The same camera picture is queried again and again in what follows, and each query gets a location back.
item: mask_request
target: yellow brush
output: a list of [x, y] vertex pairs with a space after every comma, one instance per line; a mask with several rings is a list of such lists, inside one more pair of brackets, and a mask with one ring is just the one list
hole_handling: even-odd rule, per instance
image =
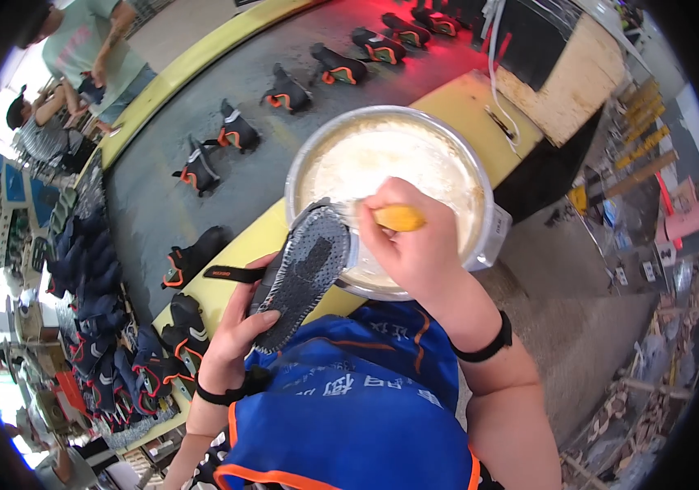
[[[360, 200], [333, 203], [335, 210], [349, 222], [356, 222], [358, 205], [360, 205]], [[371, 214], [374, 216], [376, 224], [393, 231], [415, 231], [425, 226], [423, 213], [407, 204], [387, 205], [384, 208], [374, 209]]]

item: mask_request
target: jeans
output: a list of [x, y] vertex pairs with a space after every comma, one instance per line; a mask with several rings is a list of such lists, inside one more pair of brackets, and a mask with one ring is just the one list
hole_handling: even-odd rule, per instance
[[118, 96], [115, 102], [110, 104], [109, 107], [99, 114], [99, 120], [107, 124], [114, 123], [115, 120], [118, 119], [120, 113], [123, 112], [123, 109], [125, 109], [132, 100], [136, 99], [137, 96], [140, 95], [140, 92], [142, 92], [155, 77], [156, 72], [146, 63], [145, 66], [142, 67], [142, 70], [140, 70], [140, 73], [131, 81], [126, 90]]

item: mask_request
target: black wristband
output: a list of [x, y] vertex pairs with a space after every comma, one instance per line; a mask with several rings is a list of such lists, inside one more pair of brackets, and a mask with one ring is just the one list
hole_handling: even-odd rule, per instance
[[252, 394], [257, 394], [265, 390], [270, 383], [270, 371], [258, 365], [251, 366], [251, 369], [246, 371], [246, 377], [243, 378], [243, 384], [235, 390], [227, 390], [224, 394], [213, 394], [206, 391], [205, 388], [199, 386], [199, 373], [194, 375], [194, 383], [197, 386], [197, 394], [200, 398], [213, 405], [230, 406], [241, 398]]
[[450, 342], [450, 347], [453, 348], [456, 357], [466, 362], [483, 362], [491, 359], [497, 352], [502, 350], [503, 347], [510, 347], [512, 345], [512, 326], [510, 324], [510, 318], [508, 318], [507, 314], [502, 310], [499, 310], [499, 314], [501, 315], [501, 329], [499, 330], [499, 335], [485, 348], [477, 352], [462, 352], [456, 349], [453, 343]]

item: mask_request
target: blue apron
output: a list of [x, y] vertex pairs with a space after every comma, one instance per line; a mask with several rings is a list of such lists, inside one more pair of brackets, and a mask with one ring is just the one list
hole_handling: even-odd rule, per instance
[[273, 380], [229, 408], [221, 488], [477, 488], [480, 464], [454, 416], [458, 363], [416, 303], [328, 315], [253, 364]]

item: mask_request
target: conveyor belt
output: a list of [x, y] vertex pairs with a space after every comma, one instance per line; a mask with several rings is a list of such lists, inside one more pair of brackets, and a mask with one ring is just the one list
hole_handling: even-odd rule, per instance
[[[269, 88], [276, 61], [302, 83], [316, 67], [308, 47], [324, 42], [347, 56], [361, 57], [350, 41], [354, 27], [379, 31], [384, 12], [410, 18], [411, 6], [373, 0], [334, 0], [277, 25], [240, 45], [207, 68], [173, 97], [130, 142], [109, 170], [107, 199], [119, 258], [141, 322], [167, 306], [172, 290], [159, 282], [172, 245], [190, 245], [208, 227], [222, 225], [230, 238], [250, 225], [284, 194], [284, 179], [302, 142], [334, 116], [379, 103], [408, 105], [476, 66], [471, 33], [435, 36], [428, 52], [410, 52], [399, 66], [371, 64], [361, 86], [312, 87], [314, 107], [302, 114], [258, 105]], [[197, 193], [171, 176], [188, 154], [188, 134], [216, 137], [219, 105], [227, 97], [263, 141], [252, 154], [220, 148], [211, 155], [222, 183], [212, 195]]]

